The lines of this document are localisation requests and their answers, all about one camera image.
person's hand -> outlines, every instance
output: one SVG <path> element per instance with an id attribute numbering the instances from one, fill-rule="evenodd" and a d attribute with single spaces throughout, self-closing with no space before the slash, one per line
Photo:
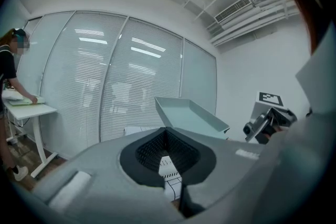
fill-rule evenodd
<path id="1" fill-rule="evenodd" d="M 32 102 L 33 104 L 36 104 L 36 103 L 37 103 L 37 98 L 36 98 L 36 96 L 34 96 L 34 95 L 30 95 L 30 96 L 29 96 L 29 99 L 31 100 L 31 102 Z"/>

black shirt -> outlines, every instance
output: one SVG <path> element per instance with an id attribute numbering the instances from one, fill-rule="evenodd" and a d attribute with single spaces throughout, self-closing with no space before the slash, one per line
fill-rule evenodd
<path id="1" fill-rule="evenodd" d="M 3 88 L 4 80 L 5 79 L 16 78 L 14 56 L 9 51 L 0 52 L 0 76 L 2 74 L 3 74 L 3 76 L 0 79 L 0 96 L 2 94 L 2 88 Z"/>

shoe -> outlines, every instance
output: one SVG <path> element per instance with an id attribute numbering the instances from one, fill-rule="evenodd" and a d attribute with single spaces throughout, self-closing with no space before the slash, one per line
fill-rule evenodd
<path id="1" fill-rule="evenodd" d="M 15 174 L 13 172 L 15 180 L 16 181 L 21 181 L 22 179 L 25 178 L 26 175 L 28 175 L 28 168 L 26 166 L 20 167 L 18 165 L 16 165 L 16 167 L 17 167 L 19 172 L 17 174 Z"/>

gray tray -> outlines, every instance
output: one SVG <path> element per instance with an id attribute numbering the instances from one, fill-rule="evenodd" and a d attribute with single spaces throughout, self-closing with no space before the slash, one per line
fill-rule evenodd
<path id="1" fill-rule="evenodd" d="M 227 139 L 229 125 L 189 99 L 155 97 L 155 106 L 166 127 Z"/>

air vent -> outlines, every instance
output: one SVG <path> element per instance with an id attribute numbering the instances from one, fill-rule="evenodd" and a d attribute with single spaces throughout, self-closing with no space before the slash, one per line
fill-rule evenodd
<path id="1" fill-rule="evenodd" d="M 221 13 L 219 13 L 215 19 L 218 23 L 221 23 L 231 15 L 235 14 L 239 10 L 242 10 L 246 6 L 250 5 L 250 0 L 238 0 L 237 2 L 233 3 L 230 7 L 223 10 Z"/>

